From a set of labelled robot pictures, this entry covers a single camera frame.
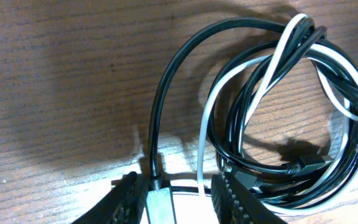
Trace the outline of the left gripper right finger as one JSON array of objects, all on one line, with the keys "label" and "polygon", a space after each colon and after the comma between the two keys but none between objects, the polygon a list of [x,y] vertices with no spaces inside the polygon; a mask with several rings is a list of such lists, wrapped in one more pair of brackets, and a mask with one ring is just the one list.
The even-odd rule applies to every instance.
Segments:
[{"label": "left gripper right finger", "polygon": [[229,172],[212,176],[211,199],[219,223],[285,224]]}]

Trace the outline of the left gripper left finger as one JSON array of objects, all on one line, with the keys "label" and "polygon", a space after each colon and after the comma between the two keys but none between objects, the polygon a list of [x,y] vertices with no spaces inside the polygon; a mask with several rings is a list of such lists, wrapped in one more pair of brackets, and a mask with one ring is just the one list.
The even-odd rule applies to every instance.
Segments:
[{"label": "left gripper left finger", "polygon": [[139,224],[148,192],[148,178],[142,174],[130,172],[73,224]]}]

